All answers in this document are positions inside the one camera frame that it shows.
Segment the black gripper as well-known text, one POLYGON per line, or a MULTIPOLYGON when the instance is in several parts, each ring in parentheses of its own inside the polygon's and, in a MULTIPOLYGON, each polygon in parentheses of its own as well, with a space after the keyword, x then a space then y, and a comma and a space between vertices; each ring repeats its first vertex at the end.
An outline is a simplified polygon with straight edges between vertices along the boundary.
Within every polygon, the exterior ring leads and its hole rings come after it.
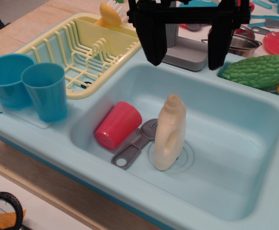
POLYGON ((129 22, 136 32, 148 62, 158 66, 167 53, 165 24, 213 23, 208 35, 208 67, 223 66, 234 33, 234 25, 250 21, 248 0, 222 0, 216 7, 171 7, 175 0, 130 0, 129 22), (214 23, 223 20, 228 23, 214 23))

